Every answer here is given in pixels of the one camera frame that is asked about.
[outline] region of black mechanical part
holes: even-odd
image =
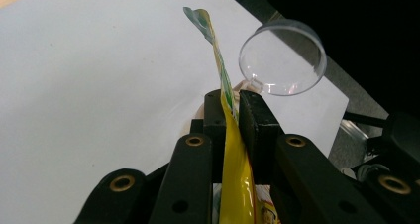
[[[389,152],[389,146],[383,144],[382,136],[367,139],[366,151],[369,156],[377,156]]]
[[[309,139],[279,136],[274,156],[281,223],[387,223]]]
[[[203,133],[204,120],[203,119],[192,119],[189,133]]]
[[[344,120],[350,120],[356,123],[362,123],[374,127],[383,128],[385,126],[386,120],[380,118],[374,118],[370,116],[365,116],[361,114],[345,112],[343,116]]]
[[[249,153],[255,184],[270,184],[276,139],[284,132],[259,94],[240,91],[239,129]]]
[[[149,223],[211,223],[212,159],[207,136],[192,133],[178,140]]]
[[[213,143],[213,182],[222,183],[223,160],[225,158],[226,120],[220,102],[220,89],[204,97],[203,133]]]
[[[388,116],[380,137],[367,139],[369,151],[376,151],[373,159],[352,168],[355,172],[363,165],[380,164],[391,173],[409,181],[420,180],[420,121],[402,112]]]
[[[140,210],[141,221],[139,223],[149,223],[149,218],[151,217],[155,203],[157,202],[160,187],[163,183],[168,166],[169,164],[165,164],[146,176],[148,199],[147,205]]]
[[[106,175],[87,198],[75,224],[141,221],[148,207],[146,177],[137,170],[122,168]]]
[[[379,169],[368,174],[361,192],[388,223],[420,223],[418,183]]]

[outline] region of clear plastic lid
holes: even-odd
[[[321,80],[327,56],[309,26],[279,19],[262,25],[245,41],[239,66],[253,91],[290,96],[309,90]]]

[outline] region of white table surface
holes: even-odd
[[[206,9],[232,84],[261,23],[234,0],[20,0],[0,10],[0,223],[72,223],[114,170],[170,160],[204,95],[211,45],[182,8]],[[264,95],[286,133],[328,156],[348,98],[327,78]]]

